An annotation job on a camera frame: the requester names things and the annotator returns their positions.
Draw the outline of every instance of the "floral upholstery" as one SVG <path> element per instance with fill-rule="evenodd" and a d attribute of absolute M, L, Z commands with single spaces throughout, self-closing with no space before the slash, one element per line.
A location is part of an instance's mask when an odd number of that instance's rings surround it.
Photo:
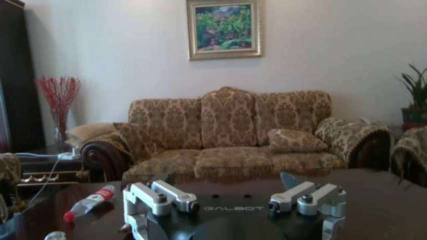
<path fill-rule="evenodd" d="M 374 122 L 346 122 L 329 117 L 318 124 L 314 136 L 328 144 L 329 152 L 348 164 L 353 150 L 372 134 L 378 132 L 389 133 L 389 130 Z"/>
<path fill-rule="evenodd" d="M 200 100 L 141 99 L 132 102 L 128 122 L 146 130 L 165 150 L 200 149 Z"/>
<path fill-rule="evenodd" d="M 73 129 L 66 130 L 68 143 L 77 147 L 85 144 L 93 138 L 110 134 L 114 132 L 112 123 L 93 123 L 76 126 Z"/>
<path fill-rule="evenodd" d="M 322 91 L 254 94 L 257 144 L 268 144 L 270 129 L 313 133 L 320 121 L 330 116 L 332 103 Z"/>
<path fill-rule="evenodd" d="M 125 184 L 145 183 L 161 173 L 174 173 L 174 181 L 184 182 L 194 177 L 194 161 L 200 150 L 166 150 L 152 159 L 140 162 L 122 174 Z"/>
<path fill-rule="evenodd" d="M 427 126 L 407 130 L 393 147 L 392 160 L 399 171 L 403 170 L 405 160 L 403 153 L 408 153 L 413 161 L 427 171 Z"/>
<path fill-rule="evenodd" d="M 202 148 L 254 146 L 252 94 L 222 87 L 201 98 Z"/>
<path fill-rule="evenodd" d="M 326 152 L 276 154 L 270 162 L 272 174 L 285 171 L 290 174 L 310 175 L 346 168 L 344 160 Z"/>
<path fill-rule="evenodd" d="M 141 99 L 129 106 L 129 123 L 116 123 L 117 132 L 89 143 L 109 143 L 130 156 L 133 166 L 116 174 L 124 172 L 124 183 L 146 182 L 157 173 L 174 173 L 177 181 L 276 175 L 281 170 L 312 174 L 346 168 L 364 140 L 388 134 L 378 124 L 330 118 L 330 105 L 322 91 L 253 93 L 230 87 L 201 99 Z M 284 132 L 294 143 L 272 139 L 268 146 L 269 137 Z M 408 139 L 405 145 L 415 142 Z M 425 159 L 419 148 L 412 151 Z"/>
<path fill-rule="evenodd" d="M 310 153 L 328 149 L 328 145 L 305 131 L 270 129 L 268 139 L 269 149 L 274 153 Z"/>
<path fill-rule="evenodd" d="M 137 124 L 114 122 L 113 128 L 129 149 L 134 162 L 142 162 L 164 151 Z"/>
<path fill-rule="evenodd" d="M 218 147 L 201 150 L 194 163 L 194 176 L 264 176 L 272 171 L 272 162 L 258 147 Z"/>
<path fill-rule="evenodd" d="M 126 147 L 126 144 L 122 142 L 121 138 L 120 138 L 120 135 L 117 132 L 113 132 L 113 133 L 109 133 L 109 134 L 105 134 L 105 135 L 101 135 L 101 136 L 97 136 L 94 137 L 92 140 L 89 140 L 82 146 L 81 148 L 85 147 L 85 145 L 90 144 L 90 143 L 96 143 L 96 142 L 101 142 L 101 143 L 108 143 L 110 144 L 114 149 L 125 154 L 126 156 L 129 156 L 129 158 L 132 159 L 133 161 L 133 156 L 129 152 L 129 149 Z"/>
<path fill-rule="evenodd" d="M 12 153 L 0 154 L 0 181 L 12 186 L 21 182 L 21 161 Z"/>

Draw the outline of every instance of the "glass vase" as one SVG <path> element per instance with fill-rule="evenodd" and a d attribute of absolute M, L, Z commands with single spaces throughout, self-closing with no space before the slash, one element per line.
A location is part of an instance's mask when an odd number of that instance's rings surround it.
<path fill-rule="evenodd" d="M 53 123 L 54 123 L 54 143 L 60 149 L 65 148 L 65 140 L 68 139 L 66 136 L 66 129 L 68 129 L 68 111 L 64 112 L 52 112 Z"/>

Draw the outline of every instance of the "framed painting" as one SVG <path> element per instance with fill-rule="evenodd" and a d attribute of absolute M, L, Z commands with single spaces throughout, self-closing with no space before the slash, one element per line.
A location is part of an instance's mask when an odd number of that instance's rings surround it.
<path fill-rule="evenodd" d="M 261 56 L 261 0 L 186 0 L 189 60 Z"/>

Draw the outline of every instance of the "wall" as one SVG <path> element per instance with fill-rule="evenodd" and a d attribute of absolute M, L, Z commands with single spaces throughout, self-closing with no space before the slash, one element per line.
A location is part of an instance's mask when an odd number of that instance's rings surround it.
<path fill-rule="evenodd" d="M 407 63 L 427 66 L 427 1 L 264 0 L 261 6 L 264 57 L 192 62 L 184 0 L 26 0 L 36 75 L 81 81 L 69 127 L 126 121 L 134 99 L 194 98 L 221 86 L 324 90 L 333 116 L 399 125 L 411 98 L 395 75 Z"/>

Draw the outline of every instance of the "logo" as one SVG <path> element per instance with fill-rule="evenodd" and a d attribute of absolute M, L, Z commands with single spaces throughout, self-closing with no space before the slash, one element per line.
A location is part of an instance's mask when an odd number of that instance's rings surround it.
<path fill-rule="evenodd" d="M 205 206 L 202 208 L 204 211 L 260 211 L 262 210 L 264 207 L 262 206 L 234 206 L 234 207 L 221 207 L 221 206 Z"/>

